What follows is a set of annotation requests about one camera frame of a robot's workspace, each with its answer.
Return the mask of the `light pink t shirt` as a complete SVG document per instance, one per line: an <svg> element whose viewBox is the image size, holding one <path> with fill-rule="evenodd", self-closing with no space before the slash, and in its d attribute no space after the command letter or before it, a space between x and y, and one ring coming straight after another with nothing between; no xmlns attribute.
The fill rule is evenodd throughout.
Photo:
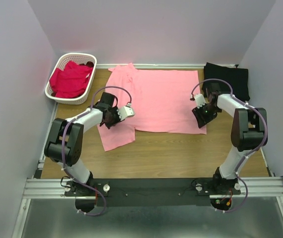
<svg viewBox="0 0 283 238"><path fill-rule="evenodd" d="M199 93L196 70L146 70L133 64L110 68L107 93L118 98L118 107L132 101L135 115L108 129L98 128L105 151L135 141L135 131L206 134L192 113L191 91Z"/></svg>

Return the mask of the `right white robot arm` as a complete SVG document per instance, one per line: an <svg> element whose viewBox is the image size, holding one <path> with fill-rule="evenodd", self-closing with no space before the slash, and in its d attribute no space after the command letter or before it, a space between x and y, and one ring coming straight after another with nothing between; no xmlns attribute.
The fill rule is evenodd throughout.
<svg viewBox="0 0 283 238"><path fill-rule="evenodd" d="M191 92L190 99L196 103L192 109L198 127L202 128L214 120L221 112L228 113L233 121L230 133L232 147L225 161L219 166L212 178L195 179L198 192L208 195L224 194L238 190L238 176L251 155L266 145L268 141L267 112L255 108L236 98L232 87L221 91L220 84L225 81L212 79L207 90L207 99L201 93Z"/></svg>

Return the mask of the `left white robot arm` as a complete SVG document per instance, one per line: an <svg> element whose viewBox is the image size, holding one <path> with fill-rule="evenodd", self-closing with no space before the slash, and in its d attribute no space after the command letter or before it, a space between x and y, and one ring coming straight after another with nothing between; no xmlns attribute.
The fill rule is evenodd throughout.
<svg viewBox="0 0 283 238"><path fill-rule="evenodd" d="M103 92L98 102L91 105L82 113L68 118L57 118L51 124L49 135L44 147L44 155L61 166L62 171L75 185L82 196L95 192L96 196L104 197L107 192L100 192L94 186L93 174L81 160L83 135L94 126L111 127L133 117L132 96L126 105L119 107L118 98Z"/></svg>

